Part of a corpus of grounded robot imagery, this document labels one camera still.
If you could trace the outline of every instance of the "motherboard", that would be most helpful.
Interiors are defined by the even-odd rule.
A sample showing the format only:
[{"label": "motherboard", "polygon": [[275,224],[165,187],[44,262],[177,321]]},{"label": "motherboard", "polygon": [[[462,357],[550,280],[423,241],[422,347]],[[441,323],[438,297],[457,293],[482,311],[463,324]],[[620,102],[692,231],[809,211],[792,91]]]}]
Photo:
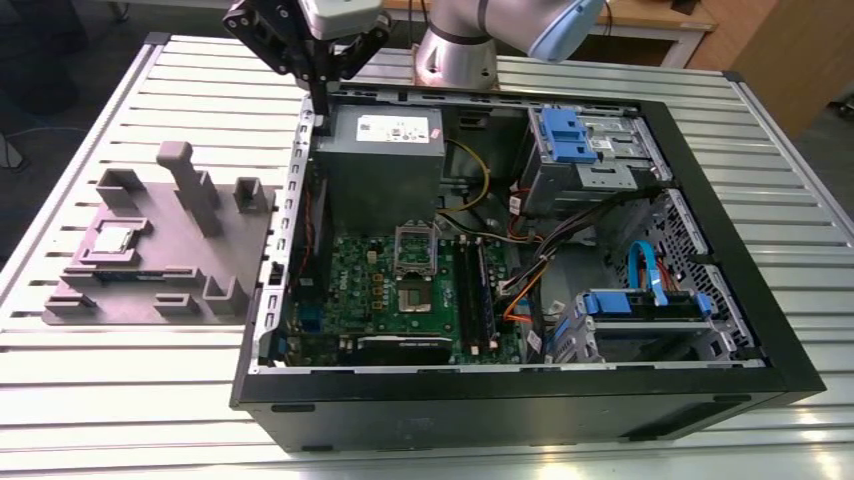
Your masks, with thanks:
[{"label": "motherboard", "polygon": [[342,352],[365,342],[381,356],[393,343],[414,352],[405,362],[438,349],[450,364],[520,363],[520,333],[498,331],[493,311],[492,293],[509,276],[505,246],[418,233],[337,236],[329,295],[298,304],[289,322],[289,364],[341,365]]}]

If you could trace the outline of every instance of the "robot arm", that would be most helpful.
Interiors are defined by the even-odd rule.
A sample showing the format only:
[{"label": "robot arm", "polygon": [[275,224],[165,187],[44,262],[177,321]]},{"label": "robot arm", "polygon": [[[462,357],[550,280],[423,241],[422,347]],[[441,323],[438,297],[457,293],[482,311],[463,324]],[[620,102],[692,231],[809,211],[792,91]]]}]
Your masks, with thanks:
[{"label": "robot arm", "polygon": [[581,45],[606,0],[437,0],[418,49],[417,74],[433,86],[489,89],[496,83],[493,38],[545,62]]},{"label": "robot arm", "polygon": [[[435,0],[417,57],[421,83],[489,89],[496,84],[493,38],[529,56],[565,60],[578,48],[606,0]],[[282,75],[311,92],[329,115],[329,92],[351,79],[389,40],[382,0],[238,0],[226,29]],[[335,41],[357,35],[335,51]]]}]

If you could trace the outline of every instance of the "power supply label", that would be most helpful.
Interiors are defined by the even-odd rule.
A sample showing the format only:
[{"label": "power supply label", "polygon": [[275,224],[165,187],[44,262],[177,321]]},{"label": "power supply label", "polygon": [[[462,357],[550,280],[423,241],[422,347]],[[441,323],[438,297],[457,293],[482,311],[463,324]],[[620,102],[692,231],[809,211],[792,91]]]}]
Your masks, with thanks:
[{"label": "power supply label", "polygon": [[427,117],[362,115],[358,142],[430,143]]}]

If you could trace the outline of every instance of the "green circuit board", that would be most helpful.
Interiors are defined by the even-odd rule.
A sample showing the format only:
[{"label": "green circuit board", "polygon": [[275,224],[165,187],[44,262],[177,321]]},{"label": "green circuit board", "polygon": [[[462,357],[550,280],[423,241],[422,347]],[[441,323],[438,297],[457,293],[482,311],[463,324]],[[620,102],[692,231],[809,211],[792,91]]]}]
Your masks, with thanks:
[{"label": "green circuit board", "polygon": [[[319,335],[302,336],[303,365],[335,363],[338,341],[347,335],[441,336],[454,340],[458,364],[518,363],[517,335],[500,336],[500,348],[471,355],[461,342],[454,241],[437,245],[437,274],[429,279],[401,278],[394,273],[395,237],[338,236],[334,240],[330,291],[322,308]],[[426,237],[401,245],[406,262],[427,263]],[[485,242],[492,286],[508,278],[504,246]]]}]

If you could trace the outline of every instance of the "slotted aluminum table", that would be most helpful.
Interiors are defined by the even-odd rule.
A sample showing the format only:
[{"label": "slotted aluminum table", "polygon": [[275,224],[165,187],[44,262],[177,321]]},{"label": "slotted aluminum table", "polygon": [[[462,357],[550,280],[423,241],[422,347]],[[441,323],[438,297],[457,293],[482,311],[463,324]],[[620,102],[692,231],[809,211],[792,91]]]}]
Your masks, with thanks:
[{"label": "slotted aluminum table", "polygon": [[[218,183],[282,185],[305,92],[235,41],[147,44],[0,274],[0,473],[106,478],[844,478],[854,468],[852,222],[750,90],[721,74],[502,58],[504,90],[668,103],[829,391],[676,442],[287,455],[229,408],[242,327],[59,327],[43,303],[106,168],[167,180],[163,140]],[[409,84],[386,50],[358,80]]]}]

